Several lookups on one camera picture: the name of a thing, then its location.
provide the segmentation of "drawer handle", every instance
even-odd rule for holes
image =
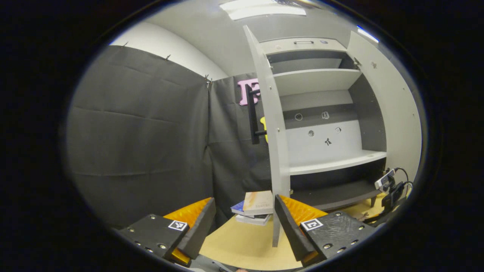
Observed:
[[[310,41],[310,40],[303,40],[303,41],[294,41],[294,44],[297,44],[297,43],[301,43],[301,42],[310,42],[310,43],[314,43],[313,41]]]

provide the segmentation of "black door handle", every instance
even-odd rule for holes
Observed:
[[[267,131],[258,130],[259,126],[257,123],[256,115],[256,104],[254,103],[254,94],[260,93],[260,90],[252,90],[248,84],[245,85],[245,93],[247,95],[247,106],[249,107],[249,124],[250,124],[250,138],[252,139],[252,144],[259,144],[259,136],[266,135]]]

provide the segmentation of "stack of books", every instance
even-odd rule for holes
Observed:
[[[265,226],[273,213],[271,191],[248,192],[245,199],[231,207],[238,222]]]

